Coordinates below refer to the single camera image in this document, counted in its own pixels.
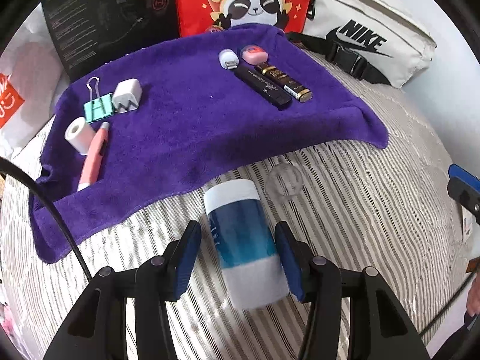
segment blue gripper pad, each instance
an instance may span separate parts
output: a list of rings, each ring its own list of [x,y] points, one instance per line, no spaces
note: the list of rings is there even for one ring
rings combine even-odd
[[[305,291],[302,287],[302,270],[295,257],[294,251],[280,224],[275,227],[275,245],[277,247],[280,261],[282,262],[286,280],[289,284],[290,292],[297,297],[299,302],[305,299]]]
[[[452,179],[454,177],[462,180],[465,184],[472,187],[480,194],[480,180],[475,176],[471,175],[465,169],[462,169],[457,164],[453,163],[448,168],[448,176]]]
[[[176,260],[176,274],[173,284],[173,294],[176,299],[180,299],[180,296],[187,290],[201,241],[202,230],[200,224],[196,223],[192,227],[189,224],[174,253],[175,255],[180,253],[180,255],[172,257],[172,260]]]

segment white nike bag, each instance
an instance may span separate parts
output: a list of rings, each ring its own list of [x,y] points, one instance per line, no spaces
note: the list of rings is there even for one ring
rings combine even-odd
[[[399,0],[311,0],[302,33],[358,53],[388,80],[371,82],[396,88],[427,68],[436,48],[428,31]],[[335,62],[335,55],[330,59]],[[362,72],[358,65],[357,78],[365,78]]]

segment tag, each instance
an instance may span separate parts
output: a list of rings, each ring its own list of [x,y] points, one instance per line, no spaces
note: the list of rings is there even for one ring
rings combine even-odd
[[[8,81],[8,77],[0,73],[0,128],[9,121],[24,102]]]
[[[473,214],[462,206],[463,243],[466,243],[473,230]]]

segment person's hand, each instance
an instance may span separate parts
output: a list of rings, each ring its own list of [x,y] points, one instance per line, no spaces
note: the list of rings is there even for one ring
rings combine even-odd
[[[469,313],[470,317],[480,314],[480,278],[478,274],[473,280],[472,288],[466,299],[466,312]]]

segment white charger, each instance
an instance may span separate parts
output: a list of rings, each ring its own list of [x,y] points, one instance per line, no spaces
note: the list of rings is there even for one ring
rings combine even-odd
[[[142,97],[142,87],[137,79],[127,79],[118,83],[112,96],[112,104],[119,112],[138,108]]]

